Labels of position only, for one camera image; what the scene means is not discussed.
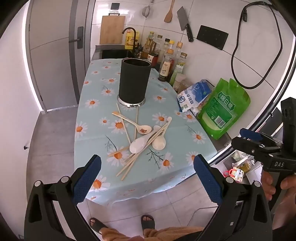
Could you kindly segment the person right hand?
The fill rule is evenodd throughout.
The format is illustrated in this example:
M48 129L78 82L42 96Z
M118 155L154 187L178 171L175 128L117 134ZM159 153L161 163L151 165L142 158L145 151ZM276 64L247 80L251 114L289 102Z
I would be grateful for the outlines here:
M261 183L267 200L271 201L276 191L272 176L268 172L262 171ZM285 178L280 186L287 192L277 207L273 219L273 229L287 225L295 216L295 175Z

